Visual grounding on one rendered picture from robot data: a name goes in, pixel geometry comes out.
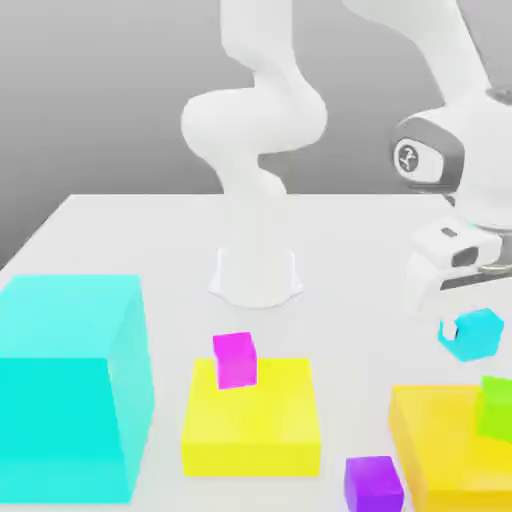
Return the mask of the large cyan box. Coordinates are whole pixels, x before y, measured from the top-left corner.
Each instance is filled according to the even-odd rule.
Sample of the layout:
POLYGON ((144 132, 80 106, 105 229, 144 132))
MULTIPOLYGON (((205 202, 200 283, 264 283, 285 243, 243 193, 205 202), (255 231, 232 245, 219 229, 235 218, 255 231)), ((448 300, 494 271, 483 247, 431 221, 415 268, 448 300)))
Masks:
POLYGON ((124 504, 155 406, 135 275, 0 290, 0 504, 124 504))

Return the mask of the small magenta cube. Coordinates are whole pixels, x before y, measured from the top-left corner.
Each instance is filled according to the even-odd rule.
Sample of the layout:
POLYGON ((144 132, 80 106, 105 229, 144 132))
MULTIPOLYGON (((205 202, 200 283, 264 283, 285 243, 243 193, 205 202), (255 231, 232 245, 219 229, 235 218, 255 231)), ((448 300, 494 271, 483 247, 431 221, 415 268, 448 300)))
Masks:
POLYGON ((258 358, 250 332, 215 335, 213 350, 220 390, 257 384, 258 358))

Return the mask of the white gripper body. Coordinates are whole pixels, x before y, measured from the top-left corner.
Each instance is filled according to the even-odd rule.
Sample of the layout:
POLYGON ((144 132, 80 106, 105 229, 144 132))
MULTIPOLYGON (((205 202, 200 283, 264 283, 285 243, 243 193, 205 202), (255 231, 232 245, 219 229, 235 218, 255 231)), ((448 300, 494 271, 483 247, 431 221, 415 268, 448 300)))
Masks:
POLYGON ((512 277, 512 263, 442 268, 419 252, 413 252, 406 270, 406 305, 416 318, 440 318, 443 290, 512 277))

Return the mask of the small cyan cube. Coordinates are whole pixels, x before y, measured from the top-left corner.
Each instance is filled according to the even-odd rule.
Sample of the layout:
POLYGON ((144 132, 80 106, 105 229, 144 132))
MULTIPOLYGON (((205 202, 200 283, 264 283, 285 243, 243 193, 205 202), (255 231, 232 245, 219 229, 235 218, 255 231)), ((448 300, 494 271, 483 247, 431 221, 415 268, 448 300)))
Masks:
POLYGON ((504 321, 491 309, 461 314, 455 320, 456 335, 444 335, 444 322, 439 323, 439 342, 460 362, 494 356, 499 347, 504 321))

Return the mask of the large orange box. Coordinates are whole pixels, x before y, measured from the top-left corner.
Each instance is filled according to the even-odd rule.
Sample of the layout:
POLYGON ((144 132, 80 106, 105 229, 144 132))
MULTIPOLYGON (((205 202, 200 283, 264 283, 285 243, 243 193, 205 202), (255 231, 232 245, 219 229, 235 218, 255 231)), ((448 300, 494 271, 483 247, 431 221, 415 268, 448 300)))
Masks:
POLYGON ((512 443, 477 431, 475 385, 398 385, 389 427, 414 512, 512 512, 512 443))

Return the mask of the large yellow box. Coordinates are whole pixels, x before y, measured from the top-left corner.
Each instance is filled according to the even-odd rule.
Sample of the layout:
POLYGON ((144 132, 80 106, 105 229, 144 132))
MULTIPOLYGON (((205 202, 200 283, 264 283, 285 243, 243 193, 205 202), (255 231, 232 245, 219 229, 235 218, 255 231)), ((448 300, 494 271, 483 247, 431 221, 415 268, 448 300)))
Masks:
POLYGON ((262 358, 254 386, 221 390, 194 362, 181 435, 187 477, 317 477, 321 434, 310 361, 262 358))

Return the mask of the small green cube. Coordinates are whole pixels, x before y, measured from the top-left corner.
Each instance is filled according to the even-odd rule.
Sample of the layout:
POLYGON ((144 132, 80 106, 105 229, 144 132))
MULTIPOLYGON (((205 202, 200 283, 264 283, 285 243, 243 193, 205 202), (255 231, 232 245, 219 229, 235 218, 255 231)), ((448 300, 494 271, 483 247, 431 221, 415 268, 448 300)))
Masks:
POLYGON ((512 444, 512 380, 483 376, 476 401, 479 435, 512 444))

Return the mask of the small purple cube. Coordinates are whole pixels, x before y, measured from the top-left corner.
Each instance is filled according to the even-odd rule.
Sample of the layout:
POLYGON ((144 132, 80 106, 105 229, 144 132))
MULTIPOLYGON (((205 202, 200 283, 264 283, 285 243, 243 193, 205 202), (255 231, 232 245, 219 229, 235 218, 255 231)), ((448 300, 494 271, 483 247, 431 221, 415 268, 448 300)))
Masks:
POLYGON ((344 495, 349 512, 402 512, 405 499, 390 456, 347 458, 344 495))

